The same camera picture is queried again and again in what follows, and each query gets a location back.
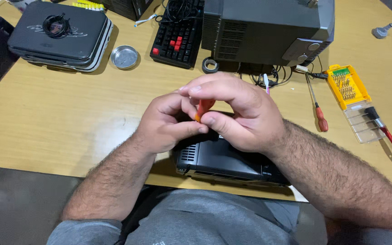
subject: wooden desk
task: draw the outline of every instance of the wooden desk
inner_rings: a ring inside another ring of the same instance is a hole
[[[15,25],[20,13],[8,3],[0,15]],[[196,67],[185,70],[154,62],[149,57],[158,25],[134,22],[108,12],[114,33],[101,67],[95,72],[70,73],[28,64],[14,64],[0,82],[0,167],[49,174],[84,176],[136,128],[145,108],[159,95],[202,75],[201,62],[210,55],[200,50]],[[336,3],[335,41],[321,55],[329,64],[355,67],[380,116],[392,132],[392,29],[383,40],[372,28],[392,22],[392,12],[378,0],[344,0]],[[114,47],[128,44],[141,56],[137,68],[122,71],[107,59]],[[315,62],[315,71],[320,71]],[[392,145],[387,139],[360,144],[323,80],[314,80],[314,91],[329,123],[317,131],[313,104],[303,75],[272,90],[282,115],[337,143],[368,161],[392,181]],[[230,111],[225,103],[214,109]],[[166,159],[162,154],[159,159]],[[284,190],[256,191],[182,178],[170,161],[155,164],[148,184],[202,188],[234,194],[292,200]]]

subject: fingernail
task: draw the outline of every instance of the fingernail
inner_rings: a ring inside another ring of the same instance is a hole
[[[216,121],[216,120],[215,120],[213,117],[210,117],[210,118],[206,121],[206,123],[208,123],[209,125],[213,125],[215,121]]]
[[[191,92],[198,92],[201,89],[201,86],[196,86],[190,89]]]

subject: keyboard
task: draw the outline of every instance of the keyboard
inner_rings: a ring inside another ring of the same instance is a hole
[[[199,11],[199,18],[160,23],[150,53],[154,61],[185,69],[195,66],[202,39],[204,0],[194,0],[193,5]]]

